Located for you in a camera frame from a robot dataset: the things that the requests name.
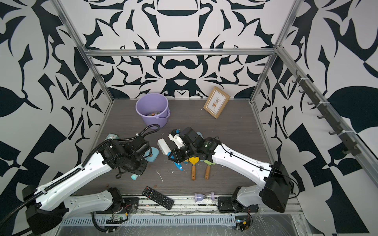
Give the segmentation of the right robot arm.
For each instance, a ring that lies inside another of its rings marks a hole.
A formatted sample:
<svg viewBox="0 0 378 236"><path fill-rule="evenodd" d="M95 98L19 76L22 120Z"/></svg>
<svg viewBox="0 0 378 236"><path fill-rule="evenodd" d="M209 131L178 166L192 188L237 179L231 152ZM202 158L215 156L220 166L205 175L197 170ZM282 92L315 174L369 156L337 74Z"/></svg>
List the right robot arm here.
<svg viewBox="0 0 378 236"><path fill-rule="evenodd" d="M203 162L227 167L255 183L250 187L237 187L231 200L233 204L238 207L265 205L276 212L285 212L296 183L284 164L252 159L229 148L219 137L203 138L191 127L172 130L168 138L176 145L168 155L173 162L182 163L197 157Z"/></svg>

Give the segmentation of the white blue cleaning brush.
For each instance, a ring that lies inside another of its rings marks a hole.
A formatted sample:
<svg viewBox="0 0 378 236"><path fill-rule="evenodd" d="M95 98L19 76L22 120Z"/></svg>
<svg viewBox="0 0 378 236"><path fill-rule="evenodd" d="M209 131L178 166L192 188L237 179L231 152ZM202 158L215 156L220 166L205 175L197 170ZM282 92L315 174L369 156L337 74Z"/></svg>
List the white blue cleaning brush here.
<svg viewBox="0 0 378 236"><path fill-rule="evenodd" d="M167 156L168 159L171 160L180 171L183 171L182 165L174 161L174 156L171 155L171 149L168 146L168 144L166 143L166 141L164 139L159 139L157 142L158 142L157 145L158 145L159 149L161 150L161 152L165 156Z"/></svg>

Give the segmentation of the light blue scoop trowel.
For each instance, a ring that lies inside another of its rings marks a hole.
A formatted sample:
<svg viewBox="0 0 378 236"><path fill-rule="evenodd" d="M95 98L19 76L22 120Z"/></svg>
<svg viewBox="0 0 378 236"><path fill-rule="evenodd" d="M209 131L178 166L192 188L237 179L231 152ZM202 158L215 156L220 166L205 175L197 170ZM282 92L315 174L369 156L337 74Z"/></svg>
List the light blue scoop trowel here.
<svg viewBox="0 0 378 236"><path fill-rule="evenodd" d="M151 149L148 150L144 154L143 160L146 160L146 161L152 163L152 162L154 162L156 160L158 154L159 154L159 150L157 148L155 148L155 147L151 147Z"/></svg>

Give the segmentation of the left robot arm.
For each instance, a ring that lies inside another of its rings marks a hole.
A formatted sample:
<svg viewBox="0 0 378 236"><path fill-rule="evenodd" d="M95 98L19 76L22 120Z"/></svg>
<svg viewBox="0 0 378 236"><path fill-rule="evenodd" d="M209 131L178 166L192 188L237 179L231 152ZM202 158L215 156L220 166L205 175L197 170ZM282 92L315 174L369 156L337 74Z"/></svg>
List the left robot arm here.
<svg viewBox="0 0 378 236"><path fill-rule="evenodd" d="M107 139L97 145L80 165L56 180L32 190L21 205L12 210L1 220L5 225L18 211L27 207L27 221L30 231L43 234L50 231L63 221L68 208L63 201L95 178L117 169L120 178L124 173L141 175L145 171L147 161L145 153L152 148L144 138L160 130L160 125L152 124L132 138Z"/></svg>

